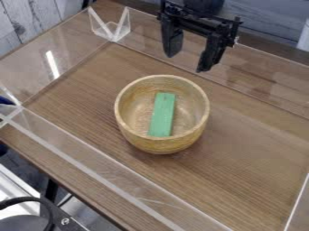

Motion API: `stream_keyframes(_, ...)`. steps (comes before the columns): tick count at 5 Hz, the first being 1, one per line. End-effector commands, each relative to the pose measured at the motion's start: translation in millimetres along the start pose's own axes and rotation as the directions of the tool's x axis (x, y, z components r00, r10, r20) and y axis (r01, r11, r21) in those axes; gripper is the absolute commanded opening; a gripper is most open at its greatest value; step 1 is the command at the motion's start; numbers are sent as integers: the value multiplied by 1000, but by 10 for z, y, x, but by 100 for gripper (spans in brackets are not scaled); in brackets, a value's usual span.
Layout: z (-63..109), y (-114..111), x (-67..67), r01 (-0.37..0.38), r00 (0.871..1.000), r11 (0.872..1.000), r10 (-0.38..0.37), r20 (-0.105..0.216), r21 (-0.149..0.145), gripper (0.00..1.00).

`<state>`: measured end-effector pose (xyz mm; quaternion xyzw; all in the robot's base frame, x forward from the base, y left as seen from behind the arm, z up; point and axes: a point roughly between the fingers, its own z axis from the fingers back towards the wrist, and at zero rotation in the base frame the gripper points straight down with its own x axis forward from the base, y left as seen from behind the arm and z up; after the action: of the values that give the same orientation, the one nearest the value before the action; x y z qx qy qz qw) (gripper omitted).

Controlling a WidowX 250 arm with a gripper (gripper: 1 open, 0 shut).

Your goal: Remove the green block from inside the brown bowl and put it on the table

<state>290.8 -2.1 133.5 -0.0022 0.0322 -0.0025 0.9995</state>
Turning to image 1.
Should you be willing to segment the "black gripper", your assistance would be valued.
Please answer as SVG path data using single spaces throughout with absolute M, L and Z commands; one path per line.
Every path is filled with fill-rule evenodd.
M 183 31 L 208 38 L 198 61 L 198 72 L 209 71 L 220 63 L 226 50 L 225 43 L 233 47 L 238 40 L 242 20 L 238 15 L 222 12 L 224 4 L 225 0 L 161 0 L 157 18 L 169 58 L 182 49 Z

